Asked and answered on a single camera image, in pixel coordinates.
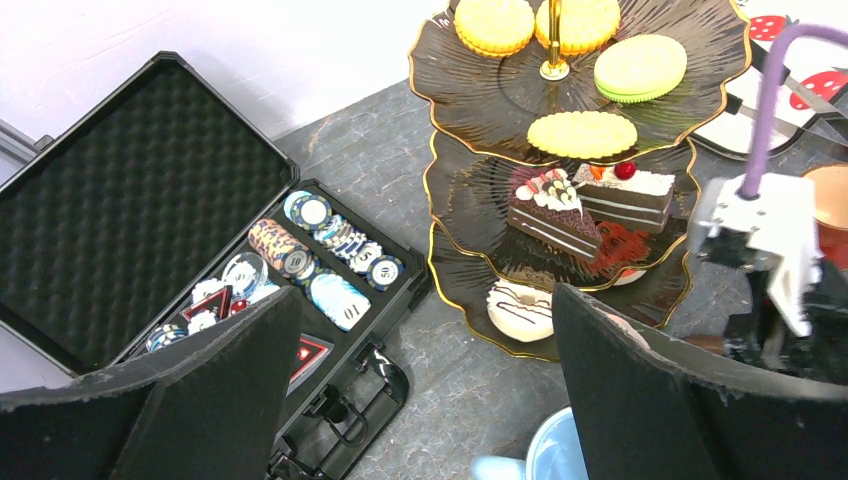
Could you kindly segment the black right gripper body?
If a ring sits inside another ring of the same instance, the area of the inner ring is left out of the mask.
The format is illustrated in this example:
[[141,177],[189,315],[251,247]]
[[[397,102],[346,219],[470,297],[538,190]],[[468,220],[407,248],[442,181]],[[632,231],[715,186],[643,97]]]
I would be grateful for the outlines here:
[[723,334],[725,355],[794,377],[846,385],[847,276],[828,261],[821,268],[821,281],[803,297],[812,326],[805,337],[786,326],[766,294],[769,274],[749,273],[752,309],[729,317]]

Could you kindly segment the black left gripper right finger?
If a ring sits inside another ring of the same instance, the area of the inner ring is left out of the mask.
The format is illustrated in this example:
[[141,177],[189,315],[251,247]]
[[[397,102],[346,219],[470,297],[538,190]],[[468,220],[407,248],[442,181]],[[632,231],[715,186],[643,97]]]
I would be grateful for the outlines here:
[[592,479],[843,479],[847,390],[717,356],[566,284],[553,324]]

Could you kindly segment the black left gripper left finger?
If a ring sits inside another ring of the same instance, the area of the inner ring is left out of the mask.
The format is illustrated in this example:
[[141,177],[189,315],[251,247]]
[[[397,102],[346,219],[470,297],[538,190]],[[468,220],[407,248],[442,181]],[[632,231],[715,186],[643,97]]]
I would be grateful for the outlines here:
[[260,479],[281,425],[303,296],[57,388],[1,397],[5,479]]

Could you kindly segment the light blue mug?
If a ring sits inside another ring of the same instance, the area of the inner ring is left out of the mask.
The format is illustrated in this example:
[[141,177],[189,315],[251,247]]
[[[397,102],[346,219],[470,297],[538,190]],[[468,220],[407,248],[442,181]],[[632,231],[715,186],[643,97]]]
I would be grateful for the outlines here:
[[524,459],[481,455],[472,459],[474,480],[588,480],[571,407],[547,418],[534,434]]

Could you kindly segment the white chocolate striped toy donut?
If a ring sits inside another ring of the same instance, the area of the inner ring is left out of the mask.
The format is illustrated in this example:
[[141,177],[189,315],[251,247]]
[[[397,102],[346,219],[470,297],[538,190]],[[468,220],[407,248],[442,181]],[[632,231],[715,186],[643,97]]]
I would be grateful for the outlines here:
[[551,304],[551,293],[506,280],[498,280],[487,296],[491,322],[506,336],[523,343],[553,335]]

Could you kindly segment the red strawberry toy tart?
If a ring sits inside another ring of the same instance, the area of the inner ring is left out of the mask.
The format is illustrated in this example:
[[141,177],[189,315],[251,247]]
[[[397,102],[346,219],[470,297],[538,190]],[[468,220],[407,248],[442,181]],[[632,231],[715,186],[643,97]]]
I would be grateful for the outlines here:
[[596,223],[602,242],[594,260],[587,270],[596,276],[612,278],[625,267],[645,259],[650,252],[646,241],[650,233],[629,230],[625,226],[608,221]]

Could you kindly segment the small orange brown cup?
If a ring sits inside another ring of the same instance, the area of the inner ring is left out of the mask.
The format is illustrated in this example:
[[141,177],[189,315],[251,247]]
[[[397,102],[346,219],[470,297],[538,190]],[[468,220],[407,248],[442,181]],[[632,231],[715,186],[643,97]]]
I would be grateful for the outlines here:
[[847,270],[847,164],[815,167],[802,175],[814,184],[819,248],[839,270]]

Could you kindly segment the strawberry layer cake slice toy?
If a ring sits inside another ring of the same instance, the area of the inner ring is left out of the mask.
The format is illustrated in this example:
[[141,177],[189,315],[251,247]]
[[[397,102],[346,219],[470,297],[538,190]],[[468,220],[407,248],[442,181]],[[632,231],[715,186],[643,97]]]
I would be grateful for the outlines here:
[[675,176],[640,170],[633,162],[614,167],[583,164],[573,175],[582,205],[597,221],[660,233],[669,217]]

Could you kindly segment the chocolate cake slice toy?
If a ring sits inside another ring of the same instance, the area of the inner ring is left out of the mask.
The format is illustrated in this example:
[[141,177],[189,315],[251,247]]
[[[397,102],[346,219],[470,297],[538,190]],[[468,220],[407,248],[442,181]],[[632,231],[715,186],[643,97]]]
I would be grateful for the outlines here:
[[593,262],[602,236],[566,170],[519,171],[508,183],[508,225],[579,260]]

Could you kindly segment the three-tier black gold cake stand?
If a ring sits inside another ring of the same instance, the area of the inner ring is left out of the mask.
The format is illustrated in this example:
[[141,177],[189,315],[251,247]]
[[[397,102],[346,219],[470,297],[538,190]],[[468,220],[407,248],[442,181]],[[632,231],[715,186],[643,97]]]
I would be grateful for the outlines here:
[[[646,325],[665,326],[691,288],[684,247],[686,223],[700,195],[690,134],[727,106],[727,83],[750,65],[748,22],[730,1],[624,1],[618,39],[662,34],[688,54],[683,82],[671,93],[635,105],[616,104],[595,88],[595,53],[568,60],[569,74],[540,74],[546,50],[532,42],[495,59],[459,39],[454,7],[425,22],[410,52],[410,85],[430,104],[433,160],[424,188],[433,220],[429,264],[441,298],[460,310],[468,328],[507,353],[557,359],[552,339],[523,343],[491,322],[486,306],[498,280],[549,290],[570,283]],[[650,233],[647,257],[612,278],[506,222],[508,183],[519,171],[546,171],[559,160],[526,139],[531,123],[568,110],[600,110],[631,120],[638,140],[627,159],[675,176],[670,218]]]

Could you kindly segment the orange toy macaron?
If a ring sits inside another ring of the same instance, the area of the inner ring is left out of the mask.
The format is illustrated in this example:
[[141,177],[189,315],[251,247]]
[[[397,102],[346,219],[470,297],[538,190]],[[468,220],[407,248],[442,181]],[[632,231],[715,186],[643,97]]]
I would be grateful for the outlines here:
[[617,0],[561,0],[559,4],[563,56],[594,51],[618,30],[621,9]]
[[542,152],[580,160],[600,159],[631,149],[638,140],[635,125],[608,112],[559,112],[535,120],[528,142]]
[[532,39],[534,11],[524,0],[461,0],[454,11],[460,41],[486,57],[513,55]]

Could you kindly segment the green toy macaron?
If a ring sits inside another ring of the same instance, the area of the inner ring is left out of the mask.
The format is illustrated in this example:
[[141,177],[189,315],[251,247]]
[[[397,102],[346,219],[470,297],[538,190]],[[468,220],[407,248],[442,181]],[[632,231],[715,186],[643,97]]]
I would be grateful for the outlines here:
[[669,93],[682,81],[688,63],[683,45],[674,38],[644,34],[607,47],[594,66],[594,82],[606,98],[638,103]]

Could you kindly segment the dark brown wooden coaster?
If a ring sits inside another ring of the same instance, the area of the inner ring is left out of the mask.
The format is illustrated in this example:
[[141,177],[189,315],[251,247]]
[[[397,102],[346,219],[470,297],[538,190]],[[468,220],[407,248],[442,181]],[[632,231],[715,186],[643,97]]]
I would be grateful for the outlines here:
[[724,338],[719,335],[690,335],[683,338],[689,344],[718,356],[726,356]]

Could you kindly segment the black handled metal tongs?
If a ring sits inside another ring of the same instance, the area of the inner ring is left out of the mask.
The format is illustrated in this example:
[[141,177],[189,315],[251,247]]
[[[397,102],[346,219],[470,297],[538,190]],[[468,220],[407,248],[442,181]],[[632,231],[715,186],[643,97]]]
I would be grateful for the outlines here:
[[[752,67],[728,85],[731,107],[700,135],[730,155],[743,157],[751,143],[754,110],[762,80],[757,69],[774,40],[773,34],[752,36]],[[820,114],[793,91],[803,87],[832,104],[847,94],[847,49],[823,41],[801,39],[791,47],[783,60],[784,83],[778,87],[776,132],[771,135],[773,150],[789,146],[804,127],[811,127]]]

